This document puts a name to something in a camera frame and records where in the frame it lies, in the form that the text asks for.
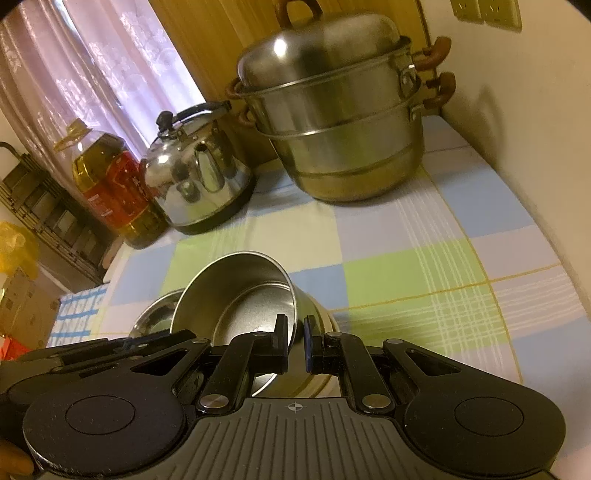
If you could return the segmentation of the person's left hand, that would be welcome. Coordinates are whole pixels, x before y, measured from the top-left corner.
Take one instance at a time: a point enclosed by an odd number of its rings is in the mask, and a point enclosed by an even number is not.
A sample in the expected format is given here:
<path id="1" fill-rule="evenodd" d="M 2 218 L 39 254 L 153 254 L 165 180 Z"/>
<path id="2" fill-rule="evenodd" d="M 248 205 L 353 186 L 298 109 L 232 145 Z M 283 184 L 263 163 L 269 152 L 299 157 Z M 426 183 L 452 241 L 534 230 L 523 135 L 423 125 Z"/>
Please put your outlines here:
<path id="1" fill-rule="evenodd" d="M 0 440 L 0 477 L 9 480 L 14 476 L 30 476 L 34 472 L 34 464 L 28 454 L 12 443 Z"/>

